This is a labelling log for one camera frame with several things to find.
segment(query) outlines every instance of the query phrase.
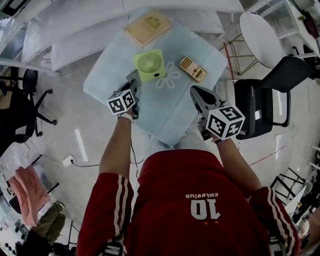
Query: light blue tablecloth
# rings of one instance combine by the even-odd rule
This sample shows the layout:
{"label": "light blue tablecloth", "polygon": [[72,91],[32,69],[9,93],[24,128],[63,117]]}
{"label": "light blue tablecloth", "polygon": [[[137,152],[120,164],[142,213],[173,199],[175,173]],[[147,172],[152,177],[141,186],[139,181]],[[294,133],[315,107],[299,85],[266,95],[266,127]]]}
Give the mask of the light blue tablecloth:
{"label": "light blue tablecloth", "polygon": [[[148,12],[140,10],[130,22]],[[211,44],[188,28],[172,21],[173,26],[141,48],[123,30],[105,48],[84,82],[83,90],[107,105],[107,100],[134,71],[133,57],[153,48],[162,50],[166,75],[146,81],[137,92],[139,119],[137,125],[161,142],[173,146],[184,135],[197,111],[190,96],[193,85],[213,89],[223,73],[227,59]],[[197,83],[179,67],[188,56],[204,70],[206,78]]]}

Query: calculator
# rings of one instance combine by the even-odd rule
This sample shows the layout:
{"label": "calculator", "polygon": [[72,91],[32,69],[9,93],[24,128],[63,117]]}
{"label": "calculator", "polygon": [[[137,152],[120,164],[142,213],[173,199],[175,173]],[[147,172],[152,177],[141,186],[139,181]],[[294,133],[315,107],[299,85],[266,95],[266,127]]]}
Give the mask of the calculator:
{"label": "calculator", "polygon": [[180,61],[179,67],[198,83],[200,83],[207,75],[207,72],[202,67],[187,56]]}

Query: red sleeve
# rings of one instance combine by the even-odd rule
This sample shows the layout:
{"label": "red sleeve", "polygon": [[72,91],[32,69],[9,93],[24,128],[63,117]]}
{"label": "red sleeve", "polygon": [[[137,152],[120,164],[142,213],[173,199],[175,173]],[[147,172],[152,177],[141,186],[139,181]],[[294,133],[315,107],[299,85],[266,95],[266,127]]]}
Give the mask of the red sleeve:
{"label": "red sleeve", "polygon": [[123,238],[130,222],[133,194],[128,179],[121,175],[99,175],[85,210],[76,256],[97,256],[108,243]]}
{"label": "red sleeve", "polygon": [[281,241],[285,255],[298,255],[300,243],[297,230],[276,193],[270,187],[263,187],[252,194],[249,203],[269,237]]}

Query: gray floor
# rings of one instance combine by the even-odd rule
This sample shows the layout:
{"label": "gray floor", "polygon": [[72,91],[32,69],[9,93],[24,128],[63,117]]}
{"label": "gray floor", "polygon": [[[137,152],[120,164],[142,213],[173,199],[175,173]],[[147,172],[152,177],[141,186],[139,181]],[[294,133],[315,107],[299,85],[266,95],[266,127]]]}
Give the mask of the gray floor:
{"label": "gray floor", "polygon": [[[232,38],[236,34],[237,31],[231,31],[227,38]],[[201,36],[212,45],[221,46],[221,41],[214,35]],[[237,51],[245,54],[248,49],[245,45],[239,45]],[[43,131],[42,137],[33,136],[26,142],[27,147],[15,143],[11,145],[0,159],[8,167],[9,174],[13,174],[20,165],[28,166],[38,153],[58,162],[73,155],[78,165],[99,164],[117,121],[106,106],[83,92],[84,81],[99,55],[100,53],[97,53],[68,65],[58,76],[39,74],[35,97],[39,98],[45,90],[53,89],[53,94],[47,95],[43,101],[40,112],[49,118],[57,119],[58,124],[53,126],[39,120],[40,130]],[[251,61],[243,59],[240,64],[245,65]],[[262,79],[268,72],[269,69],[258,63],[241,78]],[[226,68],[222,78],[230,77],[230,70]],[[234,102],[232,82],[218,82],[216,91],[231,103]],[[314,80],[306,79],[292,90],[289,127],[273,127],[272,132],[250,140],[234,139],[241,154],[263,185],[269,186],[275,176],[286,173],[288,167],[299,171],[303,177],[310,175],[311,169],[307,162],[314,155],[311,145],[318,145],[320,141],[319,99],[320,86]],[[273,104],[274,111],[279,112],[279,108],[286,105],[284,95],[275,93]],[[278,118],[285,118],[285,111]],[[197,132],[196,120],[190,128]],[[75,129],[80,130],[88,162],[83,162]],[[136,126],[133,126],[132,130],[132,144],[136,160],[140,162],[145,157],[148,135]],[[216,146],[210,141],[207,144],[219,157]],[[52,159],[42,157],[39,160],[48,179],[60,183],[52,193],[52,198],[66,205],[67,215],[79,227],[98,176],[98,167],[81,168],[72,165],[64,167]],[[136,166],[132,164],[130,182],[134,189],[137,188],[136,172]]]}

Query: round white table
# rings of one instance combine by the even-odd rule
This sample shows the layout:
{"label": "round white table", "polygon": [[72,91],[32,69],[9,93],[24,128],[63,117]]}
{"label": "round white table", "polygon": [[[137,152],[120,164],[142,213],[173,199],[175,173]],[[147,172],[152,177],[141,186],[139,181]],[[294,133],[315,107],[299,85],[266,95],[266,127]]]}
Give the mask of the round white table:
{"label": "round white table", "polygon": [[251,12],[241,15],[239,25],[252,54],[262,65],[273,69],[283,56],[280,42],[272,27],[264,18]]}

